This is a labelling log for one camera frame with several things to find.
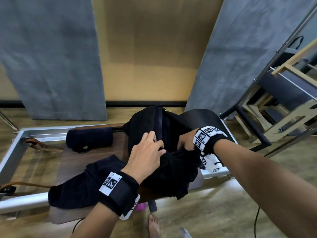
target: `person's right hand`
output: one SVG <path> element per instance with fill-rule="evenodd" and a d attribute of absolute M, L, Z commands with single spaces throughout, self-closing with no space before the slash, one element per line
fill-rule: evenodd
<path fill-rule="evenodd" d="M 160 157 L 166 153 L 162 140 L 156 141 L 155 132 L 144 133 L 139 144 L 134 145 L 128 164 L 121 171 L 133 177 L 139 184 L 160 165 Z"/>
<path fill-rule="evenodd" d="M 185 133 L 179 137 L 177 150 L 184 147 L 186 150 L 194 150 L 193 139 L 199 128 L 192 130 L 191 132 Z"/>

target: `foot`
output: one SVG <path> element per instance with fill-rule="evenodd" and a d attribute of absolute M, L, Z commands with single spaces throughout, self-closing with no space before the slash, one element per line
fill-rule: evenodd
<path fill-rule="evenodd" d="M 149 215 L 149 233 L 150 238 L 159 238 L 159 221 L 153 215 Z"/>

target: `dark blue rolled towel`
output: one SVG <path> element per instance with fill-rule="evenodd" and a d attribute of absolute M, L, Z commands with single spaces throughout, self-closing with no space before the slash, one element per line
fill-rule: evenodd
<path fill-rule="evenodd" d="M 111 146 L 112 133 L 112 127 L 70 129 L 66 135 L 66 145 L 75 152 L 86 153 L 94 148 Z"/>

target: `brown leather strap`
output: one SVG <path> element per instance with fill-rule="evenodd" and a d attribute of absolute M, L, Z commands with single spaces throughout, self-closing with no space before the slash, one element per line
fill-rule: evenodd
<path fill-rule="evenodd" d="M 31 144 L 30 146 L 31 148 L 42 150 L 42 151 L 54 152 L 54 153 L 63 152 L 63 148 L 55 148 L 33 138 L 27 139 L 25 143 Z"/>
<path fill-rule="evenodd" d="M 6 188 L 11 185 L 26 185 L 26 186 L 35 186 L 35 187 L 42 187 L 42 188 L 51 188 L 53 186 L 53 185 L 39 185 L 39 184 L 33 184 L 33 183 L 27 183 L 27 182 L 13 181 L 13 182 L 9 182 L 4 185 L 1 185 L 0 189 Z"/>

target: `forearm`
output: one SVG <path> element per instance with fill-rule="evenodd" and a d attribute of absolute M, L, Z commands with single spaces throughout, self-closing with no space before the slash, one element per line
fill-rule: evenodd
<path fill-rule="evenodd" d="M 71 238 L 110 237 L 119 216 L 107 206 L 98 203 L 89 215 L 79 224 Z"/>
<path fill-rule="evenodd" d="M 288 237 L 317 234 L 317 189 L 276 162 L 229 140 L 215 154 L 274 224 Z"/>

